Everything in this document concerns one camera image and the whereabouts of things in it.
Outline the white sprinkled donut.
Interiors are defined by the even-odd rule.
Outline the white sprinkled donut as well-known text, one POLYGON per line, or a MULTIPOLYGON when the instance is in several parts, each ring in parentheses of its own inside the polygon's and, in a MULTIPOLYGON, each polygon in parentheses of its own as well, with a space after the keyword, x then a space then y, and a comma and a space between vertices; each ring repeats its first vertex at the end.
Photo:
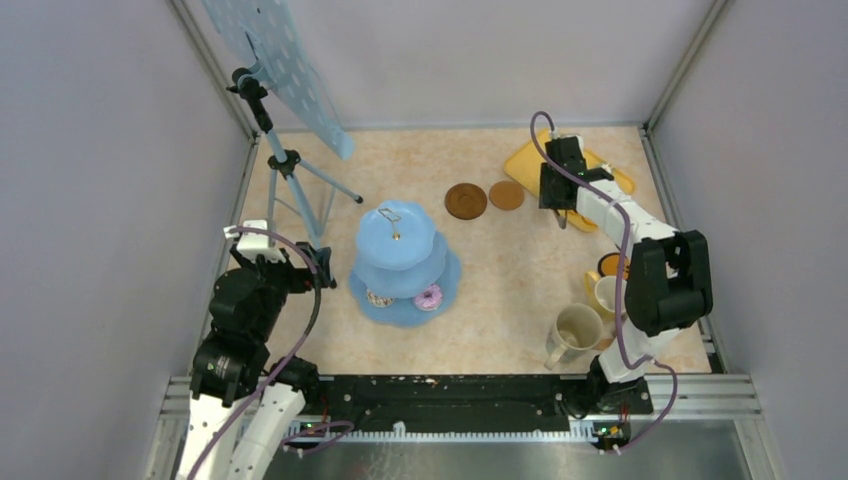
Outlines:
POLYGON ((380 295, 375 294, 371 290, 366 290, 366 299, 375 308, 389 307, 395 301, 395 299, 392 298, 392 297, 380 296, 380 295))

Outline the pink frosted donut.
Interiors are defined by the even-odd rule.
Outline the pink frosted donut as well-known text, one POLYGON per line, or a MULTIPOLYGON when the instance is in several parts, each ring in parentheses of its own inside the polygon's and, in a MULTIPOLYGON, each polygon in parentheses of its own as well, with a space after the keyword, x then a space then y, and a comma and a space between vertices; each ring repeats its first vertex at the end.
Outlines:
POLYGON ((436 283, 429 285, 413 298, 414 306, 424 312, 437 310, 443 303, 442 289, 436 283))

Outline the metal serving tongs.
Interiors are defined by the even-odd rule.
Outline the metal serving tongs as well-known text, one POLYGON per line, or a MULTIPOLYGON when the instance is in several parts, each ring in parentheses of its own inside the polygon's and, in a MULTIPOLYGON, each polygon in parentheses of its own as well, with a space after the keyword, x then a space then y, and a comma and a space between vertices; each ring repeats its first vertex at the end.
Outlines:
POLYGON ((566 210, 554 210, 554 216, 560 229, 566 229, 568 225, 568 212, 566 210))

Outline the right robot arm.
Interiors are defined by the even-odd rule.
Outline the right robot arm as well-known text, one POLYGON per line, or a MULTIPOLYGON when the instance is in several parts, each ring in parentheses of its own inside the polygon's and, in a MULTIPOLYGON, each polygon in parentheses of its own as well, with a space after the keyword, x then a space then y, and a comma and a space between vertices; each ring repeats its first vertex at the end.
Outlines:
POLYGON ((590 168, 576 136, 541 145, 539 205, 574 211, 613 240, 629 263, 613 286, 616 340, 590 364, 586 397, 612 412, 643 377, 649 361, 713 308, 707 238, 650 214, 620 189, 611 172, 590 168))

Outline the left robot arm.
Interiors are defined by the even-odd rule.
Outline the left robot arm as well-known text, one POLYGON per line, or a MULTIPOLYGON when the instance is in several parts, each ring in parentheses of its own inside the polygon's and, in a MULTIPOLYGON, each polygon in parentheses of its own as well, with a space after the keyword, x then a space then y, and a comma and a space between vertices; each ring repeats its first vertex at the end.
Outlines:
POLYGON ((268 342, 292 295, 311 293, 312 310, 295 345, 314 328, 322 293, 336 285, 329 247, 293 243, 264 220, 228 226, 237 262, 215 281, 210 331, 196 351, 179 479, 261 479, 290 424, 319 404, 316 366, 295 350, 272 368, 268 342))

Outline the yellow serving tray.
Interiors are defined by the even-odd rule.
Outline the yellow serving tray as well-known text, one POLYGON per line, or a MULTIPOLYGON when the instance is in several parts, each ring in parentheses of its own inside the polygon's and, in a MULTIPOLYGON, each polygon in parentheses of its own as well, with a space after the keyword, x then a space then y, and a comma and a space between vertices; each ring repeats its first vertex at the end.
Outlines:
MULTIPOLYGON (((613 175, 619 188, 625 194, 632 195, 634 193, 636 189, 635 181, 624 171, 604 161, 591 149, 588 149, 585 146, 585 141, 581 135, 568 133, 561 134, 561 137, 577 137, 588 168, 603 168, 613 175)), ((534 144, 529 142, 505 161, 503 169, 508 177, 522 185, 533 196, 538 197, 542 163, 543 159, 538 154, 534 144)), ((598 230, 598 226, 589 219, 582 217, 573 211, 567 212, 567 226, 574 226, 587 233, 593 233, 598 230)))

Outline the light brown round coaster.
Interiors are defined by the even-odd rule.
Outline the light brown round coaster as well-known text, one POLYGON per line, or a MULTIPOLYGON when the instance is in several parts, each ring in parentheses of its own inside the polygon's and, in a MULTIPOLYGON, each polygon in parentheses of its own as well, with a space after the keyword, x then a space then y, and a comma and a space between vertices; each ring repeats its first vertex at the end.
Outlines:
POLYGON ((523 187, 512 180, 503 180, 493 184, 488 192, 490 203, 504 211, 518 209, 525 200, 523 187))

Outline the orange smiley coaster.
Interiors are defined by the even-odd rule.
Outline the orange smiley coaster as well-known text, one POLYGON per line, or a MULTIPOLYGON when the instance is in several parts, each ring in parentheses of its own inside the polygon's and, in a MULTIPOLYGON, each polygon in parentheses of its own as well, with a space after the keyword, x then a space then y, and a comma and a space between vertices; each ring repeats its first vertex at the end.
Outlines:
POLYGON ((601 277, 606 276, 622 276, 625 280, 629 278, 629 268, 630 268, 630 260, 628 258, 624 259, 624 268, 621 273, 618 272, 618 263, 619 263, 620 254, 619 253, 608 253, 600 258, 597 263, 597 273, 601 277))

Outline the dark brown round coaster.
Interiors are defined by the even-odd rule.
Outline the dark brown round coaster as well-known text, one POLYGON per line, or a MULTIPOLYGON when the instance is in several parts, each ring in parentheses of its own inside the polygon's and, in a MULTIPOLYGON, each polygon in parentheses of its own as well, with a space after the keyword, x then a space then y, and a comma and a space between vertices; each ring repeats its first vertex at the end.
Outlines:
POLYGON ((458 183, 446 192, 444 206, 447 212, 457 219, 473 220, 486 211, 488 198, 478 185, 458 183))

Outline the blue three-tier cake stand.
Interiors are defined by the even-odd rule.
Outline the blue three-tier cake stand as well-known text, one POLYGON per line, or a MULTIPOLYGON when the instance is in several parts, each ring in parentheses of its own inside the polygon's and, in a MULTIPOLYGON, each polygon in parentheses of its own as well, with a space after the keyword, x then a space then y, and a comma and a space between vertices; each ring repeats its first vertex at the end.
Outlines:
POLYGON ((461 262, 423 207, 415 202, 387 200, 365 213, 355 235, 355 257, 348 285, 362 313, 378 324, 413 328, 446 313, 457 299, 461 262), (436 283, 441 306, 418 310, 413 298, 436 283), (375 308, 366 290, 392 297, 394 303, 375 308))

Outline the yellow ceramic mug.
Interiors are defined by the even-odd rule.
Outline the yellow ceramic mug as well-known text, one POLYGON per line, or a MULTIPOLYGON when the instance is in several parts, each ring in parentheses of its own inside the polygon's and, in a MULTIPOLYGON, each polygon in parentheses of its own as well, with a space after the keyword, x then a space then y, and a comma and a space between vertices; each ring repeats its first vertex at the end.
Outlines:
POLYGON ((601 276, 597 272, 587 271, 583 275, 584 289, 590 306, 605 321, 615 320, 615 292, 617 276, 601 276))

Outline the blue tripod stand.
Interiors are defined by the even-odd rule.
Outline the blue tripod stand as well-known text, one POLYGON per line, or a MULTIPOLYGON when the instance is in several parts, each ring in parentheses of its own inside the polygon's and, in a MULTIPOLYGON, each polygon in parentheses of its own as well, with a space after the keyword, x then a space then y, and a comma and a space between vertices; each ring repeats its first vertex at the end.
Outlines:
POLYGON ((262 69, 253 72, 248 68, 237 68, 231 74, 233 84, 228 86, 227 90, 236 94, 247 104, 257 126, 259 127, 259 130, 264 134, 272 150, 272 155, 267 161, 271 170, 271 179, 269 181, 268 191, 268 220, 269 222, 273 221, 274 210, 277 204, 285 206, 301 218, 310 243, 313 247, 318 249, 322 246, 322 237, 328 221, 329 210, 334 201, 335 193, 341 192, 357 204, 363 204, 364 198, 344 186, 336 179, 332 178, 329 174, 318 167, 303 160, 298 151, 285 149, 283 147, 279 136, 274 132, 274 123, 272 118, 263 104, 263 99, 268 96, 268 90, 260 83, 261 71, 262 69), (316 215, 310 201, 307 198, 299 178, 296 175, 298 168, 305 169, 332 188, 332 193, 322 218, 319 218, 316 215), (292 199, 295 202, 294 206, 277 196, 277 180, 279 177, 285 180, 292 199))

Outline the beige ceramic mug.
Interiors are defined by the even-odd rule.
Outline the beige ceramic mug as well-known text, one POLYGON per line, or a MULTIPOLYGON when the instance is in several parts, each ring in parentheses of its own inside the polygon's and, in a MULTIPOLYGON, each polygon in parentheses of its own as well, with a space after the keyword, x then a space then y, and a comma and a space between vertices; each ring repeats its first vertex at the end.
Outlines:
POLYGON ((547 370, 570 364, 593 350, 604 335, 603 320, 588 305, 572 304, 560 311, 546 337, 547 370))

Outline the blue perforated board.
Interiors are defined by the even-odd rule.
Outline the blue perforated board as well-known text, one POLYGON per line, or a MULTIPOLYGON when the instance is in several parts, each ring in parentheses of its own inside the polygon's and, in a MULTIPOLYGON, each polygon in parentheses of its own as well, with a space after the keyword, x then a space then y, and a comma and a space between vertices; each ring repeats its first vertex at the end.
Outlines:
POLYGON ((340 159, 348 159, 353 139, 321 100, 287 3, 222 0, 202 5, 230 52, 308 130, 340 159))

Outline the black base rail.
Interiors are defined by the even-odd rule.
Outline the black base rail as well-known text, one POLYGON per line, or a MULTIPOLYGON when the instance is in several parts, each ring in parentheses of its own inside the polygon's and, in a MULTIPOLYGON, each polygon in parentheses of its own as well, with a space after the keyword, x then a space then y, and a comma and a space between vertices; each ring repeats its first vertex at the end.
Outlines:
POLYGON ((583 375, 336 375, 320 379, 305 414, 348 420, 357 433, 531 433, 592 415, 650 415, 644 380, 595 387, 583 375))

